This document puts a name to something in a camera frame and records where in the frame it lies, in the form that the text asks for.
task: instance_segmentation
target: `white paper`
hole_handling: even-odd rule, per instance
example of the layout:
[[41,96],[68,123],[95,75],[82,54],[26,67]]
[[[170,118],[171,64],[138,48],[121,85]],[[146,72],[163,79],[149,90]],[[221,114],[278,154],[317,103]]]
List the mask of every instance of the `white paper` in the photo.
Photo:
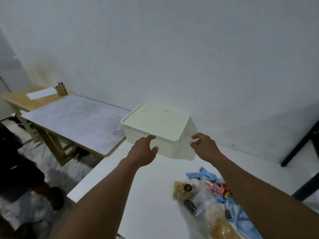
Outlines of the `white paper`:
[[27,96],[30,98],[30,100],[34,100],[41,97],[54,95],[56,93],[57,93],[56,89],[54,89],[54,87],[50,87],[44,90],[28,93]]

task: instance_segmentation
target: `black shorts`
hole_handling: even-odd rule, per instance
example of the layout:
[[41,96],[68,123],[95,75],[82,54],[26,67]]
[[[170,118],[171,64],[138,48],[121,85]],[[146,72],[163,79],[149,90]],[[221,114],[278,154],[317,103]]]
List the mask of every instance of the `black shorts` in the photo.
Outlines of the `black shorts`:
[[31,160],[24,158],[11,169],[0,172],[0,191],[14,188],[33,188],[42,185],[44,173]]

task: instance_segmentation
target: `chair leg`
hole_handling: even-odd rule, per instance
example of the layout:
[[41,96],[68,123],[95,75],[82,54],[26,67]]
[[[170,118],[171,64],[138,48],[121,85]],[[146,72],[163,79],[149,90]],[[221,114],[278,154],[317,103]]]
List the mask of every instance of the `chair leg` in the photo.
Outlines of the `chair leg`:
[[313,176],[300,189],[298,189],[292,197],[299,201],[304,201],[319,189],[319,173]]
[[294,149],[288,154],[288,156],[281,162],[281,167],[286,166],[293,157],[305,146],[305,144],[310,140],[313,132],[319,130],[319,121],[310,129],[310,131],[300,140],[300,142],[294,147]]

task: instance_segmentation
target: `wooden pen holder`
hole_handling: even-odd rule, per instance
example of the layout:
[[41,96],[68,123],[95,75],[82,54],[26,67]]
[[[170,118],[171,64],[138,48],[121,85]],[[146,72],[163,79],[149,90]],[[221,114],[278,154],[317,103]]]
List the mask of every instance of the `wooden pen holder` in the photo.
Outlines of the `wooden pen holder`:
[[62,85],[62,86],[56,86],[55,89],[56,89],[56,91],[57,91],[57,93],[58,93],[59,96],[66,96],[66,95],[68,94],[68,93],[66,92],[66,89],[65,89],[64,85]]

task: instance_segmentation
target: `right hand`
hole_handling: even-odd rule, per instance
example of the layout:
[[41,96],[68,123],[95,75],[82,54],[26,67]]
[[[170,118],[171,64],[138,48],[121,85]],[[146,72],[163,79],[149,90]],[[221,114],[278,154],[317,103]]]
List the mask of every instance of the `right hand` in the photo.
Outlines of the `right hand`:
[[195,142],[191,141],[189,144],[202,160],[205,160],[209,163],[214,163],[216,160],[221,158],[223,154],[220,152],[213,139],[205,134],[202,134],[201,132],[192,136],[192,139],[198,138],[199,140]]

